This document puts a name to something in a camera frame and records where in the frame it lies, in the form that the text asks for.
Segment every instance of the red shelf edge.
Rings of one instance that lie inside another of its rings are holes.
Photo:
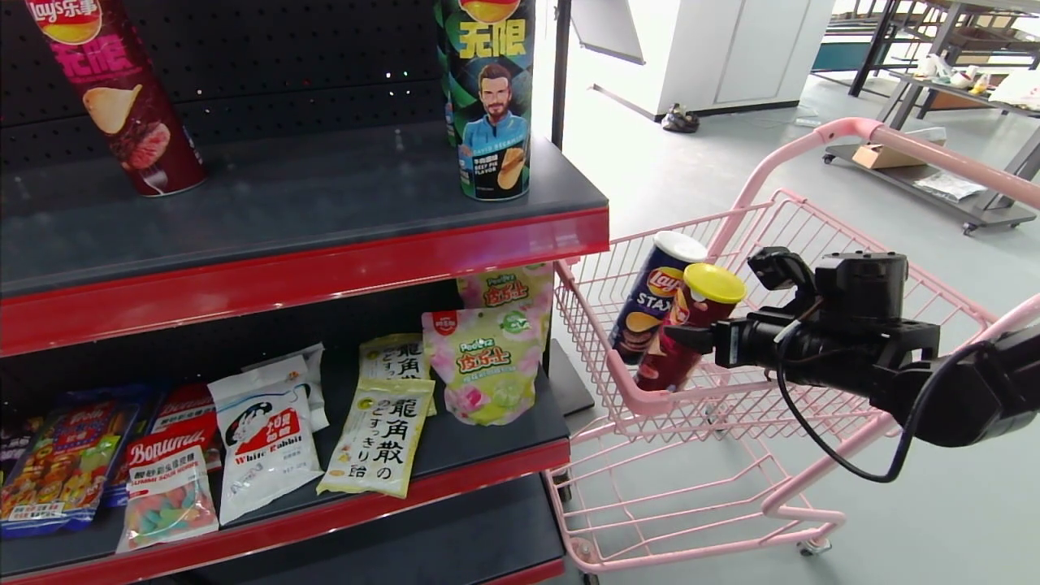
[[[607,210],[604,206],[6,298],[0,300],[0,357],[603,252],[609,245]]]
[[[409,487],[408,498],[366,493],[338,502],[313,506],[295,513],[267,520],[220,530],[172,544],[159,544],[135,553],[111,555],[93,561],[48,570],[12,576],[5,585],[123,585],[155,579],[207,564],[292,544],[357,526],[379,517],[417,508],[432,502],[473,491],[528,474],[558,467],[570,461],[570,441],[566,438],[422,478]],[[563,573],[563,559],[560,560]],[[537,581],[510,581],[514,577],[546,565],[537,565],[494,583],[518,584]],[[544,579],[558,575],[548,575]]]
[[[536,585],[567,570],[563,557],[488,581],[486,585]]]

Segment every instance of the white lid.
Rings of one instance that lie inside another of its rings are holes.
[[[708,257],[708,249],[700,241],[677,231],[659,231],[653,236],[653,245],[673,258],[683,262],[703,262]]]

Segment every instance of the shoe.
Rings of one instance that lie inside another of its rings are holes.
[[[682,106],[674,104],[660,121],[660,127],[669,132],[693,134],[701,127],[701,121],[692,111],[683,111]]]

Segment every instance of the cart handle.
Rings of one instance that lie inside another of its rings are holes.
[[[991,169],[985,164],[958,154],[935,144],[915,138],[893,130],[884,123],[866,118],[842,118],[817,126],[812,132],[788,143],[766,156],[755,168],[748,182],[744,184],[740,195],[733,203],[732,211],[745,209],[755,200],[762,188],[766,177],[781,163],[810,150],[824,146],[835,138],[859,136],[864,141],[893,148],[902,153],[919,158],[929,164],[956,173],[997,193],[1004,194],[1019,203],[1035,209],[1040,209],[1040,186],[1025,179],[1015,177],[1010,173]],[[729,240],[736,233],[743,213],[730,215],[712,238],[708,247],[708,255],[718,258],[726,249]]]

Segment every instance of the wire basket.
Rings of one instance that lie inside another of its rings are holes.
[[[677,224],[675,230],[701,243],[716,241],[727,220],[739,223],[723,243],[713,263],[736,274],[747,285],[744,302],[733,311],[740,316],[762,306],[783,306],[794,292],[771,291],[747,266],[746,259],[764,246],[783,246],[810,265],[832,252],[884,252],[857,233],[788,190],[777,190],[765,202],[736,211]],[[573,265],[557,264],[556,306],[584,363],[615,432],[630,437],[665,440],[706,440],[725,431],[733,438],[772,438],[804,435],[790,414],[769,372],[758,367],[726,370],[710,358],[691,376],[681,391],[645,392],[633,382],[634,366],[625,365],[607,342],[643,261],[653,247],[654,232],[615,240],[610,250],[581,258]],[[989,320],[970,302],[911,264],[903,314],[942,328],[940,351],[950,351],[973,337]],[[868,419],[881,415],[866,399],[831,388],[789,386],[791,398],[813,429],[822,435],[847,438]]]

